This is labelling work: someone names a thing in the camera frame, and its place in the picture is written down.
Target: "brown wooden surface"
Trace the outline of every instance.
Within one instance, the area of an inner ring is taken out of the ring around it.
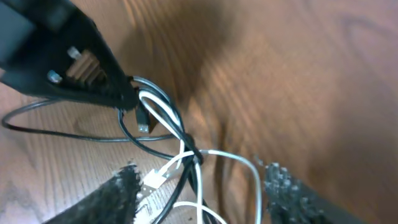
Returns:
[[[74,2],[97,23],[126,73],[150,78],[177,100],[187,131],[200,147],[278,161],[363,220],[396,223],[395,1]],[[2,114],[33,100],[0,88]],[[134,116],[127,120],[136,130]],[[121,135],[115,111],[77,103],[49,106],[13,122]],[[160,125],[154,131],[159,133],[165,133]],[[164,162],[129,143],[5,129],[0,129],[0,140],[0,223],[47,220],[129,159],[143,174]],[[176,141],[149,145],[178,151]],[[248,170],[232,165],[208,157],[205,198],[230,223],[250,223],[252,178]],[[150,198],[139,218],[160,209],[173,184]],[[188,188],[182,198],[194,200]],[[166,222],[194,223],[195,212],[181,208]]]

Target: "wooden surface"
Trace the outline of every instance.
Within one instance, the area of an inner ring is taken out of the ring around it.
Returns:
[[[199,147],[252,161],[255,155],[266,163],[278,161],[364,221],[396,223],[395,1],[74,2],[97,23],[126,73],[150,78],[176,99]],[[0,88],[2,114],[33,100]],[[127,120],[136,130],[134,116]],[[121,135],[114,110],[77,103],[49,106],[13,122]],[[159,133],[165,133],[160,125],[154,131]],[[130,143],[99,144],[5,129],[0,129],[0,140],[0,223],[47,220],[129,159],[143,174],[164,163]],[[178,151],[176,141],[149,145]],[[249,171],[211,156],[203,171],[210,207],[230,223],[251,223]],[[150,198],[139,218],[162,208],[173,184]],[[194,200],[190,189],[182,199]],[[194,222],[195,211],[186,208],[173,211],[166,221]]]

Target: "white cable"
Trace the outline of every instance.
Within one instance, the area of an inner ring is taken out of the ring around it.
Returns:
[[[250,168],[250,170],[253,173],[255,185],[256,185],[256,221],[255,221],[255,224],[261,224],[261,215],[262,215],[262,211],[261,211],[262,210],[261,180],[260,180],[260,175],[256,169],[256,166],[254,166],[253,163],[251,163],[246,158],[244,158],[242,156],[237,156],[232,153],[223,152],[223,151],[214,150],[214,149],[200,150],[200,152],[204,153],[204,154],[212,154],[212,155],[217,155],[217,156],[228,157],[231,159],[236,159],[237,161],[247,165]],[[162,168],[160,168],[159,172],[167,172],[167,169],[169,169],[170,166],[172,166],[174,162],[177,162],[181,158],[184,158],[187,156],[192,156],[192,155],[193,155],[192,151],[178,154],[173,159],[169,160],[168,163],[166,163],[166,165],[164,165]]]
[[[177,208],[177,207],[181,207],[181,206],[193,206],[193,207],[197,207],[198,205],[196,203],[193,202],[175,202],[173,205],[173,208]],[[203,211],[209,213],[210,215],[213,215],[221,224],[227,224],[227,222],[216,212],[214,212],[213,210],[211,210],[210,208],[206,207],[206,206],[202,206]],[[160,215],[160,213],[162,212],[162,210],[158,210],[155,211],[154,214],[152,214],[149,217],[149,221],[145,222],[145,223],[150,223],[153,219],[155,219],[156,217],[158,217]]]
[[[202,214],[202,201],[203,201],[203,181],[201,179],[201,170],[200,170],[200,164],[199,162],[195,163],[195,171],[197,173],[197,182],[198,182],[198,188],[197,188],[197,223],[198,224],[203,224],[203,214]]]
[[[145,91],[145,90],[140,90],[138,92],[138,97],[140,99],[140,101],[142,102],[142,104],[145,106],[145,108],[152,114],[154,115],[154,117],[160,122],[162,123],[176,138],[178,138],[180,140],[180,154],[184,152],[185,149],[185,143],[183,140],[181,140],[181,137],[174,131],[174,129],[169,125],[168,122],[166,122],[163,117],[161,117],[161,115],[159,115],[156,110],[154,110],[149,104],[148,102],[146,102],[146,100],[144,98],[148,98],[150,100],[152,100],[154,103],[156,103],[159,107],[161,107],[166,113],[167,115],[171,118],[171,120],[180,128],[181,127],[181,122],[178,118],[178,116],[175,115],[174,111],[171,109],[171,107],[166,104],[163,100],[161,100],[158,96],[156,96],[155,94],[152,94],[151,92]],[[181,166],[181,162],[182,160],[179,160],[179,162],[177,163],[177,166],[175,167],[175,169],[178,169]]]

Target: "black connector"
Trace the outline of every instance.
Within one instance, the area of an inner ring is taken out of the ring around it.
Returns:
[[[136,108],[136,119],[138,124],[138,131],[141,133],[149,133],[149,112],[145,109],[145,106],[141,102],[138,103]]]

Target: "blurred dark object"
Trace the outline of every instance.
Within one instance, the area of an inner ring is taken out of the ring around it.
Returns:
[[[285,167],[273,163],[266,167],[267,211],[272,224],[350,223],[360,224],[354,216],[320,198],[317,193],[292,177]]]
[[[26,95],[136,106],[94,22],[70,1],[1,0],[0,29],[0,82]]]
[[[128,165],[89,196],[45,223],[134,223],[140,190],[136,167]]]

